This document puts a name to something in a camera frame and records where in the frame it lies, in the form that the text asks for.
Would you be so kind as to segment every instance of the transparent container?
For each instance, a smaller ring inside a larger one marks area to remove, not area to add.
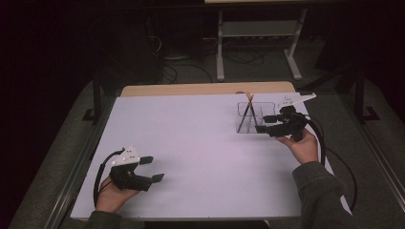
[[[275,104],[272,102],[252,102],[252,108],[254,115],[252,109],[248,106],[248,102],[238,103],[238,112],[235,121],[236,132],[238,134],[257,134],[256,125],[268,125],[265,123],[263,117],[275,115]]]

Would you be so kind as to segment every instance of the wooden table edge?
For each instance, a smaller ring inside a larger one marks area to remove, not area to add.
[[[126,86],[122,90],[121,97],[185,95],[185,94],[236,94],[236,93],[252,93],[252,94],[295,93],[295,89],[294,86],[287,81],[141,85],[141,86]]]

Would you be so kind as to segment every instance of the metal frame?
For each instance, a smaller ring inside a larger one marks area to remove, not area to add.
[[[307,9],[301,9],[301,13],[299,19],[297,21],[293,21],[295,24],[295,28],[292,31],[288,30],[277,30],[278,27],[282,27],[284,25],[288,25],[291,21],[272,21],[272,22],[261,22],[262,26],[268,25],[273,26],[274,28],[263,28],[264,31],[251,31],[246,32],[245,34],[235,33],[232,34],[231,32],[225,32],[226,22],[223,19],[223,12],[219,12],[219,19],[218,19],[218,50],[217,50],[217,80],[219,82],[223,82],[224,77],[224,60],[223,60],[223,37],[235,37],[235,36],[278,36],[278,35],[288,35],[292,36],[292,43],[288,49],[284,50],[289,68],[291,69],[292,76],[295,80],[301,80],[302,75],[297,67],[297,64],[294,60],[294,52],[297,46],[298,40],[300,38],[301,30],[304,25],[305,17],[307,15]]]

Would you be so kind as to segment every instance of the dark background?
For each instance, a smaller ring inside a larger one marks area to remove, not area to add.
[[[141,2],[120,4],[135,6]],[[77,10],[102,4],[104,1],[0,3],[4,228],[30,187],[75,99],[96,70],[122,76],[104,78],[103,87],[111,94],[127,84],[154,84],[160,78],[161,62],[150,55],[147,30],[152,29],[154,35],[165,39],[172,48],[192,54],[201,54],[199,44],[204,36],[216,36],[215,11],[167,11],[156,15],[141,11],[106,14],[99,10]],[[238,19],[251,15],[237,11],[229,14]],[[389,104],[405,120],[404,23],[404,9],[395,1],[312,7],[301,38],[325,39],[328,48],[324,49],[318,68],[333,70],[351,61],[380,87]],[[126,62],[134,60],[138,64]]]

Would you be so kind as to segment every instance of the wire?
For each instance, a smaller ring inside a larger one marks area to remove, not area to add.
[[[200,67],[200,66],[198,66],[198,65],[193,65],[193,64],[177,64],[177,65],[170,65],[170,67],[181,67],[181,66],[193,67],[193,68],[197,68],[197,69],[202,70],[202,71],[205,72],[205,74],[208,76],[209,82],[210,82],[210,83],[213,83],[213,82],[212,82],[211,74],[210,74],[205,68],[203,68],[203,67]]]
[[[223,52],[223,55],[227,60],[238,63],[238,64],[245,64],[245,65],[249,65],[249,66],[262,66],[265,63],[265,57],[261,53],[257,52],[258,53],[257,56],[255,56],[254,53],[252,53],[252,52],[246,52],[246,53],[250,54],[252,56],[252,58],[245,60],[245,59],[242,59],[237,54],[232,54],[231,52]],[[260,62],[258,64],[252,64],[252,62],[254,62],[258,59],[260,59]]]
[[[331,152],[332,154],[334,154],[342,163],[343,163],[343,165],[345,165],[345,167],[348,169],[348,171],[349,171],[349,174],[351,175],[351,177],[352,177],[352,180],[353,180],[353,188],[354,188],[354,191],[353,191],[353,201],[352,201],[352,204],[351,204],[351,206],[350,206],[350,209],[351,209],[351,211],[354,209],[354,206],[355,206],[355,203],[357,202],[357,180],[356,180],[356,178],[355,178],[355,176],[354,176],[354,173],[353,173],[353,171],[352,171],[352,169],[349,167],[349,165],[345,162],[345,160],[339,155],[339,154],[337,154],[335,151],[333,151],[333,150],[331,150],[330,148],[326,148],[329,152]]]
[[[163,69],[164,72],[165,72],[164,77],[165,77],[167,80],[169,80],[169,84],[173,84],[173,83],[177,82],[177,78],[178,78],[178,75],[179,75],[178,72],[177,72],[177,70],[174,69],[174,68],[172,68],[172,67],[170,67],[170,66],[168,66],[168,65],[165,65],[164,67],[165,67],[165,68],[168,68],[168,69],[171,69],[171,70],[174,72],[174,75],[173,75],[173,74],[168,73],[165,69]]]
[[[150,38],[155,38],[155,39],[157,39],[158,41],[159,41],[159,46],[158,46],[158,48],[154,51],[154,52],[152,52],[152,54],[154,55],[154,56],[158,56],[158,52],[160,51],[160,48],[161,48],[161,40],[160,40],[160,38],[158,38],[157,36],[149,36]]]
[[[108,183],[106,183],[104,186],[102,186],[99,190],[99,192],[101,192],[105,187],[107,187],[109,184],[111,184],[111,182],[113,182],[112,180],[110,180]]]
[[[122,150],[120,150],[120,151],[115,151],[115,152],[113,152],[112,154],[110,154],[109,156],[107,156],[107,158],[104,160],[104,162],[102,162],[102,164],[100,164],[100,167],[98,168],[96,180],[95,180],[95,187],[93,188],[93,201],[94,201],[94,203],[95,203],[95,207],[96,207],[96,204],[97,204],[98,194],[99,194],[98,187],[99,187],[99,184],[100,184],[100,181],[101,181],[102,173],[104,172],[105,164],[107,163],[107,161],[108,161],[111,157],[116,156],[116,155],[120,155],[122,152],[124,152],[124,150],[125,150],[125,149],[122,148]]]
[[[342,164],[348,169],[349,174],[350,174],[351,177],[352,177],[353,186],[354,186],[354,187],[353,187],[353,189],[354,189],[354,191],[353,191],[353,201],[352,201],[352,204],[351,204],[351,206],[350,206],[350,209],[351,209],[351,211],[352,211],[352,210],[354,209],[355,203],[357,202],[357,189],[358,189],[358,188],[357,188],[357,180],[356,180],[356,178],[355,178],[355,176],[354,176],[354,173],[353,173],[351,167],[345,162],[345,160],[344,160],[339,154],[337,154],[335,151],[333,151],[332,149],[330,149],[330,148],[328,148],[328,147],[325,146],[324,130],[323,130],[322,125],[320,124],[319,120],[317,120],[315,117],[310,116],[310,115],[307,115],[307,114],[306,114],[306,116],[309,116],[310,119],[313,119],[314,121],[317,122],[319,128],[321,129],[320,136],[321,136],[321,138],[322,138],[322,141],[324,142],[324,143],[323,143],[323,144],[324,144],[324,148],[325,148],[326,150],[328,150],[329,152],[331,152],[333,155],[335,155],[335,156],[342,162]]]

